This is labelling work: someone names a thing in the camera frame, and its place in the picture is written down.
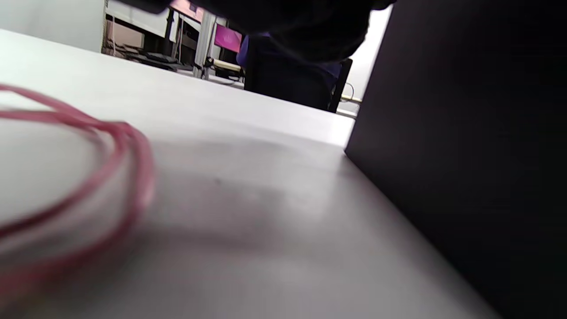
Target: monitor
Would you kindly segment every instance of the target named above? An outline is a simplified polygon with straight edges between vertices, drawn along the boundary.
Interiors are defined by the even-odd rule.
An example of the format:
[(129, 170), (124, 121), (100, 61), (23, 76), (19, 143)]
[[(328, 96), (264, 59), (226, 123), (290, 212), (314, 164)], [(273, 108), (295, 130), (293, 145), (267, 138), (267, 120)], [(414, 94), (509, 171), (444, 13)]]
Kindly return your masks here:
[(199, 23), (201, 23), (203, 20), (203, 9), (197, 7), (187, 0), (174, 0), (173, 2), (171, 2), (170, 7), (180, 14), (183, 14), (184, 16), (187, 16), (188, 18), (191, 18)]
[(231, 30), (225, 26), (217, 24), (217, 30), (214, 36), (214, 44), (221, 48), (240, 52), (240, 43), (242, 42), (242, 34)]

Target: dark panel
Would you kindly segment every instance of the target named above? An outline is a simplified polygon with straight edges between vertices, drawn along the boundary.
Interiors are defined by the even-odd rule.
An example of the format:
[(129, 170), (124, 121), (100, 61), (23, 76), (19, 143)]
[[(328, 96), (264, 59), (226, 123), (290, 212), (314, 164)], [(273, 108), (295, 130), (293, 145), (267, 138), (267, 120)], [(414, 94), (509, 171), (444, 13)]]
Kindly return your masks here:
[(505, 318), (567, 318), (565, 12), (398, 2), (346, 149)]

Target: black chair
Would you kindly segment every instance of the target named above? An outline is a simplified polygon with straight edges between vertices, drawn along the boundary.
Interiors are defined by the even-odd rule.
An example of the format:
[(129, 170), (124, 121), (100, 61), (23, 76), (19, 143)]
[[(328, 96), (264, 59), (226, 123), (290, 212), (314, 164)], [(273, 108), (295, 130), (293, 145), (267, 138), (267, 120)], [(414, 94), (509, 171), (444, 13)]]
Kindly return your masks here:
[(350, 62), (345, 61), (338, 81), (325, 70), (285, 54), (268, 37), (250, 37), (244, 89), (273, 98), (336, 112)]

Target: cable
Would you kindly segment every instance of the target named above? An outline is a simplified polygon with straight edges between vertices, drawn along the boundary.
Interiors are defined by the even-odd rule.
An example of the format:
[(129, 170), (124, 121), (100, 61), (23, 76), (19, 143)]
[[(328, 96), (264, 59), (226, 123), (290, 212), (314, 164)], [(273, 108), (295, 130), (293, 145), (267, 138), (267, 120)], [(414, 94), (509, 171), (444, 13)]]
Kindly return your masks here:
[[(353, 94), (350, 96), (350, 100), (352, 100), (352, 99), (354, 98), (354, 86), (353, 86), (352, 84), (350, 84), (349, 82), (346, 82), (345, 84), (348, 85), (348, 86), (350, 86), (350, 87), (353, 89)], [(341, 102), (348, 102), (348, 101), (349, 101), (349, 100), (343, 100), (343, 99), (341, 98)]]
[(42, 226), (51, 219), (63, 215), (67, 209), (77, 205), (103, 185), (119, 168), (128, 148), (133, 149), (136, 159), (134, 190), (128, 207), (118, 224), (102, 238), (71, 253), (51, 257), (31, 265), (14, 267), (11, 272), (0, 274), (0, 297), (17, 296), (37, 288), (39, 285), (58, 279), (91, 262), (123, 239), (149, 206), (154, 193), (154, 160), (148, 139), (137, 129), (124, 122), (97, 120), (65, 102), (20, 87), (0, 84), (0, 91), (11, 91), (34, 100), (54, 111), (0, 111), (5, 119), (63, 124), (81, 129), (100, 138), (96, 131), (108, 133), (115, 147), (102, 165), (66, 198), (50, 207), (26, 214), (26, 218), (0, 225), (0, 241), (21, 232)]

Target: table surface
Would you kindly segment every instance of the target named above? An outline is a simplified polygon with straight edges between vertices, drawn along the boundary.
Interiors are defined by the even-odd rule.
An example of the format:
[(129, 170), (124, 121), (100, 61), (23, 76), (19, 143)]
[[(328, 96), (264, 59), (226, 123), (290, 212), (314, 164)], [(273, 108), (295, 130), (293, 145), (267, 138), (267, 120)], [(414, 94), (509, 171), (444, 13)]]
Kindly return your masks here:
[[(497, 318), (345, 157), (352, 119), (7, 31), (0, 43), (0, 82), (128, 121), (158, 171), (155, 203), (119, 253), (3, 318)], [(0, 106), (39, 107), (7, 93)], [(2, 120), (0, 136), (0, 221), (62, 196), (100, 160), (64, 128)], [(39, 247), (0, 251), (94, 238), (127, 173), (34, 235)]]

